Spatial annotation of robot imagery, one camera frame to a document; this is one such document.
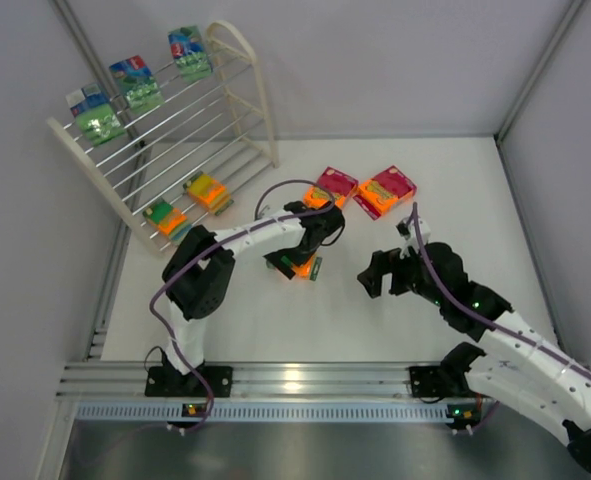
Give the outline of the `orange pink Scrub Mommy box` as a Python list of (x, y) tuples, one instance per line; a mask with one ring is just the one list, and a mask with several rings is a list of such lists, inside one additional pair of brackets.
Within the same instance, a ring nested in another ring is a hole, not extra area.
[(334, 167), (327, 167), (303, 197), (306, 206), (319, 209), (323, 207), (333, 195), (334, 203), (343, 209), (347, 201), (355, 194), (358, 180)]

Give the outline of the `orange box barcode side up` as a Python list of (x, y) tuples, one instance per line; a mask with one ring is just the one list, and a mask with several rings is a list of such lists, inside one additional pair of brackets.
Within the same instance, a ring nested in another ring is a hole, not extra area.
[(226, 186), (212, 176), (197, 171), (183, 184), (185, 193), (209, 213), (220, 215), (233, 203)]

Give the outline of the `orange green Sponge Daddy box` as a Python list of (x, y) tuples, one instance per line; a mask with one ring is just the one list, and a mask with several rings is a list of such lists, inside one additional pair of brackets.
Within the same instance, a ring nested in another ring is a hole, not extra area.
[(192, 228), (188, 217), (163, 198), (157, 199), (143, 210), (145, 220), (172, 245), (179, 246)]

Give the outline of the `blue green Vileda sponge pack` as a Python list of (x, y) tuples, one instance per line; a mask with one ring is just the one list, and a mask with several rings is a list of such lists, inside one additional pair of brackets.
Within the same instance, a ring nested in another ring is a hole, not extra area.
[(66, 102), (75, 125), (93, 146), (107, 143), (125, 133), (109, 98), (97, 83), (69, 93)]

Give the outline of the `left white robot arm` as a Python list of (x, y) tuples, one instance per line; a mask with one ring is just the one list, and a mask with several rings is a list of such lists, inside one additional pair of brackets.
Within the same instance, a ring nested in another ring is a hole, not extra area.
[(166, 297), (171, 319), (163, 322), (169, 339), (161, 366), (149, 379), (174, 395), (203, 383), (207, 318), (222, 305), (236, 264), (262, 258), (287, 279), (311, 275), (318, 249), (330, 246), (328, 238), (344, 228), (342, 210), (332, 202), (315, 209), (294, 201), (239, 227), (191, 229), (165, 266), (164, 285), (151, 301)]

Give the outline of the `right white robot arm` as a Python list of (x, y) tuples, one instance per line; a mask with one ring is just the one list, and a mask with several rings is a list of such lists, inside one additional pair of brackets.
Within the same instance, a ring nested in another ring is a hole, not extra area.
[(453, 395), (479, 393), (530, 419), (591, 475), (591, 371), (539, 334), (492, 289), (469, 279), (461, 257), (429, 239), (428, 225), (408, 217), (399, 248), (376, 251), (357, 279), (367, 294), (413, 293), (437, 307), (465, 341), (440, 364)]

